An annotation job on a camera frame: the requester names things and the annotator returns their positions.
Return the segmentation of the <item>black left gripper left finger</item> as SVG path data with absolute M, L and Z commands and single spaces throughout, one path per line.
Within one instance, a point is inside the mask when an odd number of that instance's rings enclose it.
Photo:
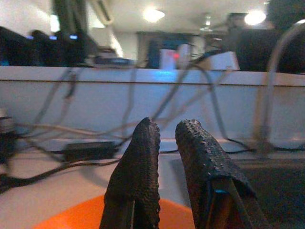
M 146 117 L 114 169 L 104 195 L 101 229 L 157 229 L 160 129 Z

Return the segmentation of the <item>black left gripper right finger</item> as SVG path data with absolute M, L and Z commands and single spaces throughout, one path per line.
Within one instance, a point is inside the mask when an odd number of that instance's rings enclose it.
M 248 179 L 197 120 L 183 120 L 175 139 L 197 229 L 269 229 Z

